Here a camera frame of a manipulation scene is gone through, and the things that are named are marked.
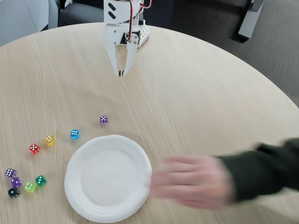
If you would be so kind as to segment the person's hand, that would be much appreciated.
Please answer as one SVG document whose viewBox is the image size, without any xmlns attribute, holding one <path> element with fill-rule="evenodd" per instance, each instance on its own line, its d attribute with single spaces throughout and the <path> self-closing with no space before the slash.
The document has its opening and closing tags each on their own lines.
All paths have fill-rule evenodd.
<svg viewBox="0 0 299 224">
<path fill-rule="evenodd" d="M 233 202 L 232 175 L 214 157 L 169 157 L 151 176 L 150 195 L 199 209 L 218 209 Z"/>
</svg>

